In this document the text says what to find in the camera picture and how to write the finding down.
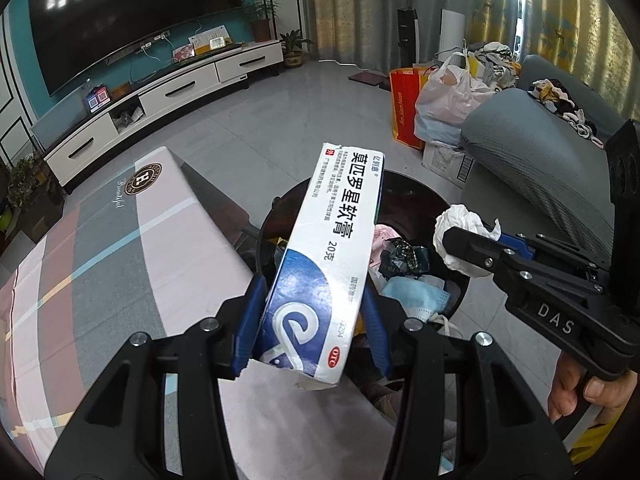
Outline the right human hand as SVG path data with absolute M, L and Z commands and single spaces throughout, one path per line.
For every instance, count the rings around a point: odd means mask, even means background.
M 561 352 L 556 361 L 548 396 L 548 413 L 552 422 L 572 414 L 577 408 L 577 402 L 584 399 L 601 409 L 596 423 L 606 424 L 623 411 L 638 384 L 638 374 L 633 370 L 626 370 L 614 382 L 591 377 L 584 386 L 579 387 L 585 374 L 582 366 L 574 358 L 564 351 Z

